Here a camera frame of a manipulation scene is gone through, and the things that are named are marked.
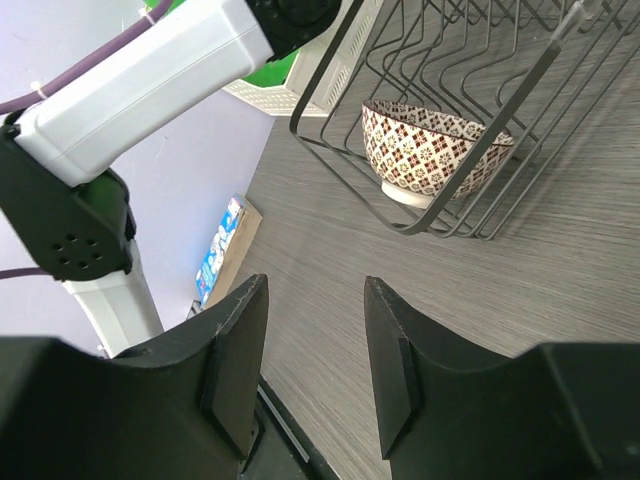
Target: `ceramic bowl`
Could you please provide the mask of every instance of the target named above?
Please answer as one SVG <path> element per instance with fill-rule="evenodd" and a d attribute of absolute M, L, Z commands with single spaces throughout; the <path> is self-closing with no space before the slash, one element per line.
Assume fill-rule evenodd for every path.
<path fill-rule="evenodd" d="M 484 125 L 396 102 L 364 102 L 362 127 L 367 158 L 385 194 L 426 208 L 465 159 Z M 514 139 L 501 133 L 453 198 L 477 191 L 504 160 Z"/>

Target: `gray wood-grain countertop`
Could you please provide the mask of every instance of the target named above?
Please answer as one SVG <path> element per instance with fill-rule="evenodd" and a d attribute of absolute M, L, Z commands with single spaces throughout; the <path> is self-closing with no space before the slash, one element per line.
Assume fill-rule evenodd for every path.
<path fill-rule="evenodd" d="M 341 478 L 390 478 L 364 330 L 367 275 L 503 354 L 550 340 L 640 341 L 639 74 L 634 59 L 492 242 L 390 232 L 296 142 L 288 119 L 276 122 L 248 193 L 264 222 L 238 280 L 269 275 L 264 375 Z M 494 84 L 488 75 L 473 88 Z M 349 108 L 370 91 L 360 82 Z"/>

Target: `colorful box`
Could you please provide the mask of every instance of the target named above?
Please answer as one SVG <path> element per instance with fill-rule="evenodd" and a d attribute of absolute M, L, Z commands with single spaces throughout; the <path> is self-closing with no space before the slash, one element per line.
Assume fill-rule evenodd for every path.
<path fill-rule="evenodd" d="M 202 266 L 196 275 L 196 286 L 200 293 L 200 302 L 204 306 L 216 286 L 218 276 L 224 263 L 225 254 L 235 235 L 246 205 L 239 196 L 234 196 L 229 202 L 227 211 L 218 226 L 218 232 L 211 242 L 211 247 L 204 257 Z"/>

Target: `lavender wall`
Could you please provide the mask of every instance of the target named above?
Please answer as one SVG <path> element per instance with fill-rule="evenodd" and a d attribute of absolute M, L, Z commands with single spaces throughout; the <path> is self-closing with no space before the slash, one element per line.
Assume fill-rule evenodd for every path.
<path fill-rule="evenodd" d="M 142 0 L 2 0 L 0 98 L 45 82 L 139 18 Z M 127 181 L 145 273 L 165 327 L 196 296 L 193 277 L 228 199 L 249 186 L 272 119 L 224 92 L 114 165 Z M 0 270 L 33 265 L 4 217 Z M 54 335 L 96 352 L 82 310 L 49 278 L 0 282 L 0 335 Z"/>

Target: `purple cable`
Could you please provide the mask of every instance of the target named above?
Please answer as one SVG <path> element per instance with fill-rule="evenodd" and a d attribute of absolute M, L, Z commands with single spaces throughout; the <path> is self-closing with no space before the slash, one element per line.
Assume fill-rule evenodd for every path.
<path fill-rule="evenodd" d="M 13 270 L 0 271 L 0 280 L 9 280 L 11 278 L 33 277 L 33 276 L 41 276 L 41 275 L 49 275 L 49 274 L 44 270 L 42 270 L 41 268 L 37 268 L 37 267 L 16 268 Z"/>
<path fill-rule="evenodd" d="M 152 18 L 154 22 L 159 21 L 169 11 L 172 3 L 173 0 L 162 0 L 156 8 L 149 12 L 149 17 Z M 42 93 L 46 97 L 50 97 L 59 92 L 78 77 L 81 77 L 93 67 L 116 53 L 122 47 L 131 43 L 132 40 L 138 38 L 144 32 L 149 30 L 151 26 L 151 22 L 146 17 L 138 20 L 113 40 L 104 44 L 93 53 L 90 53 L 62 75 L 59 75 L 57 78 L 42 87 Z M 41 101 L 42 97 L 38 92 L 29 93 L 23 97 L 0 103 L 0 115 L 6 115 L 8 113 L 29 108 Z"/>

